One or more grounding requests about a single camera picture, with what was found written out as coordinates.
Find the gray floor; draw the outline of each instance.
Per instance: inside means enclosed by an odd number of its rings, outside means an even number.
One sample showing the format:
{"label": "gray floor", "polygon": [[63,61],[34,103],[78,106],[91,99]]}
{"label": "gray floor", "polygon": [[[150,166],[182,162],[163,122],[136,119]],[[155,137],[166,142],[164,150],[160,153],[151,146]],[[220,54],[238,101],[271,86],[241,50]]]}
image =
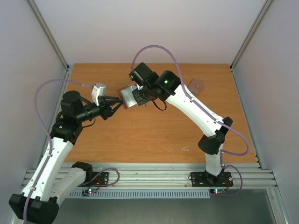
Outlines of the gray floor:
{"label": "gray floor", "polygon": [[55,224],[271,224],[265,190],[211,199],[66,199]]}

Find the black and white robotic arm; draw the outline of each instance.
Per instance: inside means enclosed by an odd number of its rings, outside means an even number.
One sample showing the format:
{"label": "black and white robotic arm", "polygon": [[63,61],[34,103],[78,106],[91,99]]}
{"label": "black and white robotic arm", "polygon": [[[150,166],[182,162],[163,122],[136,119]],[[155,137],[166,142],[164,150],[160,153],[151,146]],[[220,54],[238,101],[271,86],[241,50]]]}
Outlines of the black and white robotic arm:
{"label": "black and white robotic arm", "polygon": [[228,126],[232,125],[229,117],[223,118],[200,102],[185,86],[193,101],[183,91],[180,79],[171,71],[165,71],[160,76],[153,72],[147,65],[140,63],[133,69],[130,79],[137,83],[137,88],[132,91],[134,100],[138,105],[160,99],[174,105],[187,115],[203,132],[199,140],[199,148],[206,155],[206,172],[210,174],[207,180],[213,184],[214,177],[222,171],[221,150],[225,140],[227,128],[211,119],[194,101],[200,104],[215,120],[222,121]]}
{"label": "black and white robotic arm", "polygon": [[50,144],[29,183],[20,194],[12,194],[9,205],[19,219],[23,219],[24,208],[27,220],[33,223],[50,224],[56,218],[59,205],[80,184],[90,182],[93,169],[90,164],[76,162],[69,173],[54,185],[58,171],[67,154],[72,150],[83,130],[82,122],[97,116],[104,120],[113,116],[123,101],[118,97],[105,96],[106,87],[95,84],[93,102],[81,97],[77,91],[68,91],[61,101],[61,112],[53,125]]}

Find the white wall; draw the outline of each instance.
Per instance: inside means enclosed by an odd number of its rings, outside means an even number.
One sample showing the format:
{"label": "white wall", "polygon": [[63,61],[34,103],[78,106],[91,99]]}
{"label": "white wall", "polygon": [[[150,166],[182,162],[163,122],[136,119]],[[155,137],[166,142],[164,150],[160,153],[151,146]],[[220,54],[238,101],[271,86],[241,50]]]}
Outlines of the white wall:
{"label": "white wall", "polygon": [[[69,64],[130,63],[149,44],[181,63],[229,63],[264,0],[36,0]],[[159,49],[139,61],[171,63]]]}
{"label": "white wall", "polygon": [[[19,193],[25,171],[32,168],[44,139],[33,110],[39,84],[63,77],[64,69],[25,0],[0,6],[0,223],[8,223],[12,193]],[[38,104],[48,120],[58,85],[41,91]]]}
{"label": "white wall", "polygon": [[299,223],[299,1],[276,0],[235,69],[256,147]]}

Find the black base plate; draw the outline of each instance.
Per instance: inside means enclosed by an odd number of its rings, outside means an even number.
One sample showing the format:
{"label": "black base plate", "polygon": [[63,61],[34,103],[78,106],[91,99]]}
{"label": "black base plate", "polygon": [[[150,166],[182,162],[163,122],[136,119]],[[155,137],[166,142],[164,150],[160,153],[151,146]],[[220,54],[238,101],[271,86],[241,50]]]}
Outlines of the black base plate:
{"label": "black base plate", "polygon": [[232,175],[230,172],[221,172],[215,179],[215,185],[211,185],[206,176],[206,172],[192,172],[189,179],[192,182],[192,187],[227,187],[228,185],[223,181],[226,180],[230,187],[232,187],[233,181],[229,180]]}
{"label": "black base plate", "polygon": [[[98,174],[98,172],[93,172],[93,176],[96,176],[97,174]],[[101,181],[101,185],[108,184],[108,181],[109,181],[109,172],[103,172],[100,175],[98,175],[97,178]],[[90,186],[98,185],[98,184],[99,184],[99,181],[93,180],[89,184],[84,185],[84,187],[90,187]]]}

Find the brown wooden surface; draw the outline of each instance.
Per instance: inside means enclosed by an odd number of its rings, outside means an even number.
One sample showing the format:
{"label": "brown wooden surface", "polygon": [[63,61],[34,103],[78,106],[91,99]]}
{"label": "brown wooden surface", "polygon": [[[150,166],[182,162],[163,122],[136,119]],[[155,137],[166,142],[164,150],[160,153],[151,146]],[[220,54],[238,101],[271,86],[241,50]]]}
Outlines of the brown wooden surface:
{"label": "brown wooden surface", "polygon": [[[148,64],[161,74],[171,70],[173,64]],[[233,127],[249,139],[249,133],[237,96],[235,83],[227,64],[181,64],[186,85],[193,78],[205,83],[197,96],[215,113],[233,119]],[[117,96],[117,90],[133,84],[128,77],[130,64],[75,64],[71,80],[85,84],[103,83],[106,95]],[[78,90],[91,100],[91,89],[70,84],[69,90]],[[85,162],[170,162],[205,163],[204,153],[197,143],[202,131],[180,110],[168,104],[166,111],[159,111],[152,103],[147,107],[121,107],[108,120],[97,118],[94,126],[81,133],[66,161]],[[244,152],[243,140],[229,131],[224,149]],[[225,155],[227,163],[256,162],[253,149],[243,157]]]}

